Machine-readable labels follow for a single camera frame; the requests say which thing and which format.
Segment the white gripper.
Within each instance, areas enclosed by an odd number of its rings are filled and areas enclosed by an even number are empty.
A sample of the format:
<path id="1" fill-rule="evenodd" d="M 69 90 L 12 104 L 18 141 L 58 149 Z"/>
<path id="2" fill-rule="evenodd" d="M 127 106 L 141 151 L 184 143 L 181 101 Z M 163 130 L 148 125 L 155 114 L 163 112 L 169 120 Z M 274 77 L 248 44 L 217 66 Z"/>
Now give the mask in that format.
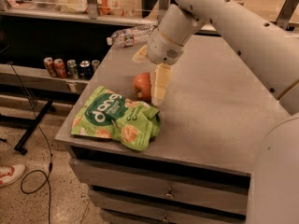
<path id="1" fill-rule="evenodd" d="M 143 63 L 148 59 L 159 64 L 150 72 L 151 103 L 160 106 L 164 100 L 171 80 L 171 66 L 175 64 L 183 53 L 183 47 L 165 38 L 155 29 L 148 41 L 132 58 L 135 63 Z"/>

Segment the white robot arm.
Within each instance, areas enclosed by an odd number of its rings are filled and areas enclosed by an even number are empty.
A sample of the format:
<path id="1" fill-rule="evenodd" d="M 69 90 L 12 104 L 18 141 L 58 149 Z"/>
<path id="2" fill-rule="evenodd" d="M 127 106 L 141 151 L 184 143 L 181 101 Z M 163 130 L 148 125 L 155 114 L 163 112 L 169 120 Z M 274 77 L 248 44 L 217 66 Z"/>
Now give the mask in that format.
<path id="1" fill-rule="evenodd" d="M 299 40 L 234 0 L 175 0 L 150 36 L 152 63 L 176 63 L 210 23 L 290 117 L 260 144 L 246 224 L 299 224 Z"/>

